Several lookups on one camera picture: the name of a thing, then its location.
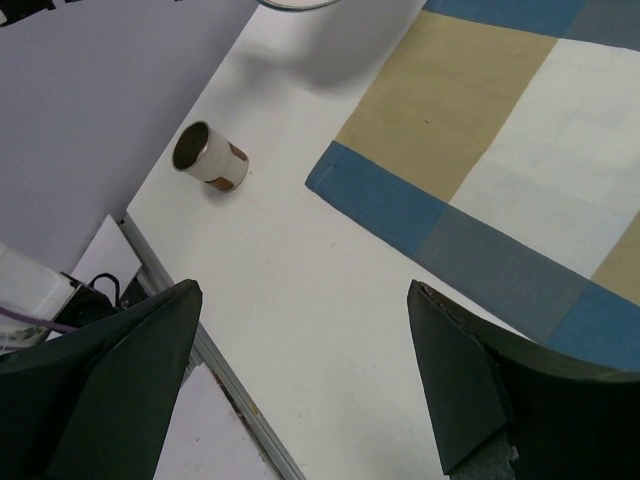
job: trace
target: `patchwork cloth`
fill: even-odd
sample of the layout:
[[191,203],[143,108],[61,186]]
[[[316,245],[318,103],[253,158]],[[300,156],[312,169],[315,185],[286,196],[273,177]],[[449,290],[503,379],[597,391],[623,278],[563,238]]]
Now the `patchwork cloth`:
[[430,0],[307,186],[533,340],[640,371],[640,0]]

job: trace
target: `paper cup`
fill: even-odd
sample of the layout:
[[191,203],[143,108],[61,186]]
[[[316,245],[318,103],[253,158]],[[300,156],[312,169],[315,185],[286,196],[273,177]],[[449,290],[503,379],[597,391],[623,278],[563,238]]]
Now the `paper cup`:
[[249,158],[205,122],[196,122],[180,135],[173,149],[173,167],[230,192],[247,176]]

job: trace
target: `table surface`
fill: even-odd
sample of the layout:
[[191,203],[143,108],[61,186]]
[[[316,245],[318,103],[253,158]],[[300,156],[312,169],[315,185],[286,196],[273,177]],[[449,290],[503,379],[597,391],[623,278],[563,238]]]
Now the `table surface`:
[[247,152],[231,194],[173,171],[128,213],[309,480],[443,478],[406,309],[413,278],[502,326],[304,186],[423,0],[259,7],[188,114]]

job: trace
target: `white wall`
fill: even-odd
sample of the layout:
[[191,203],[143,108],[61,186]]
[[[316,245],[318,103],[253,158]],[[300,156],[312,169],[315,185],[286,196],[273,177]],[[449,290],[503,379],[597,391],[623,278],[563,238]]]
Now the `white wall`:
[[256,8],[83,0],[0,28],[0,239],[70,271]]

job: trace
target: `beige fabric square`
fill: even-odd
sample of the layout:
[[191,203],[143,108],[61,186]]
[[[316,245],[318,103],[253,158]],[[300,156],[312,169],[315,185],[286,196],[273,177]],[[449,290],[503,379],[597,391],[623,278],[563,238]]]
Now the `beige fabric square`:
[[640,305],[640,214],[633,219],[592,280]]
[[448,202],[556,41],[423,11],[337,141]]

